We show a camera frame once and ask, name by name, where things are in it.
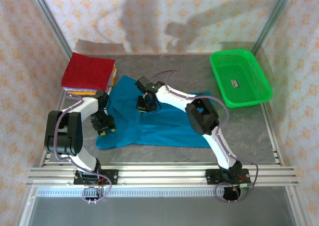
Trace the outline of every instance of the red towel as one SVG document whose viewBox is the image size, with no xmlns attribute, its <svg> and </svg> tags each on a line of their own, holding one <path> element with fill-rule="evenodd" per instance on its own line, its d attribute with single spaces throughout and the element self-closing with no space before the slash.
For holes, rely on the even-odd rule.
<svg viewBox="0 0 319 226">
<path fill-rule="evenodd" d="M 62 77 L 61 86 L 106 90 L 115 60 L 73 53 Z"/>
</svg>

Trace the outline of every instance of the gray floor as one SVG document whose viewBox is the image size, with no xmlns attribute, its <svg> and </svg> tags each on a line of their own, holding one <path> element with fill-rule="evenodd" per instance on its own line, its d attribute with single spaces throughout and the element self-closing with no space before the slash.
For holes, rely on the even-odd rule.
<svg viewBox="0 0 319 226">
<path fill-rule="evenodd" d="M 80 197 L 37 197 L 30 226 L 294 226 L 285 187 L 255 188 L 242 202 L 213 197 L 112 198 L 88 205 Z"/>
<path fill-rule="evenodd" d="M 149 79 L 156 73 L 175 69 L 169 85 L 183 92 L 210 91 L 212 96 L 222 99 L 212 72 L 208 55 L 116 55 L 106 58 L 116 60 L 118 69 L 116 82 L 125 74 L 139 79 Z M 154 81 L 164 81 L 166 74 Z M 73 104 L 66 99 L 64 108 Z M 224 109 L 214 104 L 220 116 L 220 122 L 226 118 Z M 238 158 L 258 163 L 274 163 L 272 145 L 260 105 L 230 109 L 230 120 L 222 129 L 224 137 Z M 128 145 L 122 148 L 99 150 L 95 146 L 97 133 L 90 120 L 83 123 L 84 146 L 101 163 L 111 162 L 213 162 L 217 159 L 210 148 L 183 148 L 151 145 Z"/>
</svg>

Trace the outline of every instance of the orange floral pattern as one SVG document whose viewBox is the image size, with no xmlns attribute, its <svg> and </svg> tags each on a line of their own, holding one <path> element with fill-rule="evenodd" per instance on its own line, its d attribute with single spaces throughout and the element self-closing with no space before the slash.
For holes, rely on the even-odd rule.
<svg viewBox="0 0 319 226">
<path fill-rule="evenodd" d="M 319 225 L 318 1 L 290 0 L 257 55 L 275 93 L 270 103 L 284 162 L 297 169 L 313 225 Z"/>
<path fill-rule="evenodd" d="M 67 59 L 34 0 L 0 2 L 0 225 L 13 225 Z"/>
<path fill-rule="evenodd" d="M 224 46 L 223 42 L 255 42 L 276 3 L 276 0 L 46 1 L 73 51 L 78 52 L 77 44 L 83 42 L 79 39 L 91 42 L 79 47 L 86 49 L 79 52 L 85 54 L 211 53 L 237 46 Z M 101 52 L 101 43 L 108 46 L 104 47 L 106 52 Z M 251 49 L 252 45 L 247 43 L 245 47 Z"/>
</svg>

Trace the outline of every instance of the green basket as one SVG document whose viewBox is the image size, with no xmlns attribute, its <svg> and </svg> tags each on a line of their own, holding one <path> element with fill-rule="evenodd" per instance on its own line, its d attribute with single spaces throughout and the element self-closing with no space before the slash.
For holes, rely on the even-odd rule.
<svg viewBox="0 0 319 226">
<path fill-rule="evenodd" d="M 273 97 L 273 91 L 250 51 L 218 51 L 210 56 L 210 63 L 227 107 L 257 105 Z"/>
</svg>

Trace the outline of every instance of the wallpaper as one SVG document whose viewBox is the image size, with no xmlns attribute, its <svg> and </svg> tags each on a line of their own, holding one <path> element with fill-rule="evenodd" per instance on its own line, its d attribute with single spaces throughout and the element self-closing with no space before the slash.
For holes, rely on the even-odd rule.
<svg viewBox="0 0 319 226">
<path fill-rule="evenodd" d="M 0 225 L 10 226 L 68 61 L 33 0 L 0 0 L 0 22 Z"/>
<path fill-rule="evenodd" d="M 212 53 L 238 44 L 252 49 L 277 2 L 46 1 L 72 50 L 99 55 Z"/>
<path fill-rule="evenodd" d="M 319 0 L 290 0 L 258 54 L 274 99 L 272 121 L 319 225 Z"/>
</svg>

